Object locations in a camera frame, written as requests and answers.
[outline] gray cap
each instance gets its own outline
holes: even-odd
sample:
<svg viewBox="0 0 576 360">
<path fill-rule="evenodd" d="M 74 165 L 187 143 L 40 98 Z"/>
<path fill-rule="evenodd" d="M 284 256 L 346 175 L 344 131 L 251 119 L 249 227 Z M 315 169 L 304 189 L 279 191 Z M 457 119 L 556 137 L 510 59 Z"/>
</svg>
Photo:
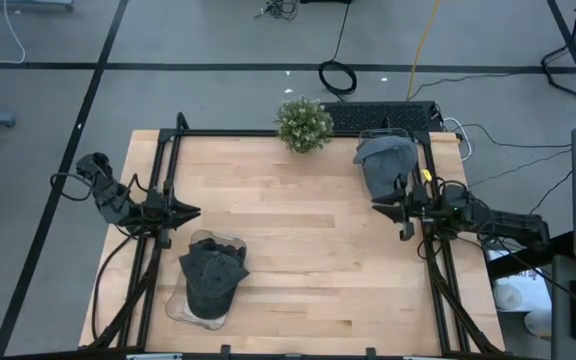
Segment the gray cap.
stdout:
<svg viewBox="0 0 576 360">
<path fill-rule="evenodd" d="M 357 147 L 354 164 L 361 164 L 372 198 L 390 195 L 397 177 L 407 178 L 417 163 L 417 145 L 401 136 L 367 139 Z"/>
</svg>

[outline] concrete floor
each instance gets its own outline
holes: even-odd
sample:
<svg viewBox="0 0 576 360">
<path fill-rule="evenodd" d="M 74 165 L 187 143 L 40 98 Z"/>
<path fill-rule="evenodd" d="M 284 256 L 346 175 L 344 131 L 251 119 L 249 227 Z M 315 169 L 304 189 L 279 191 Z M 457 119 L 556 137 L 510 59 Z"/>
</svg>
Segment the concrete floor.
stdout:
<svg viewBox="0 0 576 360">
<path fill-rule="evenodd" d="M 119 0 L 77 0 L 75 11 L 11 9 L 30 62 L 92 64 L 99 58 Z M 253 19 L 263 0 L 131 0 L 110 54 L 112 63 L 318 64 L 334 53 L 344 6 L 308 4 L 293 22 Z M 357 0 L 351 7 L 337 60 L 360 64 L 412 63 L 432 0 Z M 568 25 L 576 0 L 558 1 Z M 416 83 L 460 77 L 451 66 L 538 65 L 563 44 L 546 1 L 444 2 L 423 49 L 421 64 L 446 73 L 417 74 Z M 0 58 L 18 58 L 0 11 Z M 569 55 L 559 66 L 574 66 Z M 193 128 L 272 128 L 282 100 L 299 95 L 334 101 L 313 71 L 133 71 L 103 73 L 75 159 L 109 155 L 119 170 L 135 129 L 172 126 L 183 111 Z M 0 69 L 0 110 L 18 117 L 0 128 L 0 325 L 37 230 L 92 76 L 91 70 Z M 349 100 L 402 100 L 407 72 L 359 72 Z M 333 81 L 345 81 L 333 74 Z M 576 88 L 576 74 L 558 75 Z M 293 93 L 286 94 L 286 89 Z M 444 116 L 484 125 L 499 141 L 570 141 L 576 98 L 550 87 L 541 74 L 467 80 L 424 89 Z M 469 181 L 511 169 L 554 150 L 503 148 L 470 128 L 474 154 Z M 492 207 L 527 212 L 570 170 L 557 157 L 474 189 Z M 68 185 L 66 190 L 75 190 Z M 553 235 L 572 226 L 570 182 L 540 208 Z M 61 201 L 7 354 L 74 349 L 88 306 L 106 225 L 92 203 Z M 549 358 L 549 344 L 531 337 L 521 318 L 502 316 L 508 350 Z"/>
</svg>

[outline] wooden tabletop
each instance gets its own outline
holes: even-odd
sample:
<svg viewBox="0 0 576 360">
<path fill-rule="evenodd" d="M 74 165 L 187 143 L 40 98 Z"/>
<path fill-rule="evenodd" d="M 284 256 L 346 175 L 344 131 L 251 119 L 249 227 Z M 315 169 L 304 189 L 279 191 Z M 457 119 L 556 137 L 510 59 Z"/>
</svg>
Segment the wooden tabletop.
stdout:
<svg viewBox="0 0 576 360">
<path fill-rule="evenodd" d="M 133 133 L 122 182 L 134 173 L 142 184 L 148 182 L 157 135 Z M 454 134 L 431 135 L 438 174 L 465 181 Z M 379 355 L 440 355 L 426 263 L 416 254 L 421 231 L 399 241 L 399 225 L 371 210 L 352 164 L 356 146 L 357 139 L 336 138 L 316 154 L 299 155 L 275 138 L 182 138 L 176 195 L 200 207 L 202 215 L 171 232 L 147 350 L 216 353 L 229 344 L 233 353 L 358 355 L 374 347 Z M 137 189 L 132 196 L 144 199 Z M 166 315 L 181 274 L 178 258 L 200 229 L 236 235 L 248 245 L 250 276 L 240 284 L 226 324 L 216 331 Z M 102 260 L 123 239 L 110 227 Z M 125 300 L 135 243 L 104 273 L 98 329 Z M 454 241 L 452 248 L 464 307 L 503 349 L 481 250 L 464 241 Z M 445 308 L 452 348 L 458 349 L 452 312 Z M 140 313 L 137 306 L 133 324 Z M 92 341 L 90 321 L 89 308 L 82 345 Z M 132 328 L 134 343 L 137 326 Z"/>
</svg>

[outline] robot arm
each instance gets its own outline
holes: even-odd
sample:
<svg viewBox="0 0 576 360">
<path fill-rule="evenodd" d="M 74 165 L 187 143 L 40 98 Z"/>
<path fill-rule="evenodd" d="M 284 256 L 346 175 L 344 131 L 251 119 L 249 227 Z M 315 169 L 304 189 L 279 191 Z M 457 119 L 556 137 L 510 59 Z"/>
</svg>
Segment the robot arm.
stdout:
<svg viewBox="0 0 576 360">
<path fill-rule="evenodd" d="M 146 189 L 146 200 L 136 203 L 130 198 L 130 187 L 121 184 L 112 175 L 108 157 L 102 153 L 84 156 L 77 162 L 77 174 L 92 184 L 95 205 L 108 224 L 126 227 L 129 233 L 155 234 L 160 229 L 177 229 L 200 215 L 201 209 L 184 204 L 174 197 L 172 186 L 164 186 L 163 193 Z M 169 240 L 162 244 L 169 248 Z"/>
<path fill-rule="evenodd" d="M 460 232 L 471 232 L 490 239 L 512 238 L 536 250 L 545 247 L 550 239 L 548 224 L 539 215 L 491 210 L 456 181 L 445 181 L 439 189 L 439 198 L 431 199 L 425 186 L 417 184 L 411 193 L 389 199 L 394 200 L 392 203 L 375 203 L 373 208 L 403 225 L 400 231 L 403 241 L 414 235 L 411 217 L 418 218 L 428 233 L 441 238 L 454 239 Z"/>
</svg>

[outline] green plant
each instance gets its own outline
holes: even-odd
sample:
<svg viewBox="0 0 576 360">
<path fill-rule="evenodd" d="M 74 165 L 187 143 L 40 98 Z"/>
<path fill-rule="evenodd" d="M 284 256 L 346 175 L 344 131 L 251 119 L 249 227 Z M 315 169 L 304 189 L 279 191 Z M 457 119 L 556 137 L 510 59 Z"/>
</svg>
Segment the green plant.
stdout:
<svg viewBox="0 0 576 360">
<path fill-rule="evenodd" d="M 277 112 L 277 134 L 288 148 L 298 153 L 322 149 L 332 136 L 332 118 L 319 100 L 287 101 Z"/>
</svg>

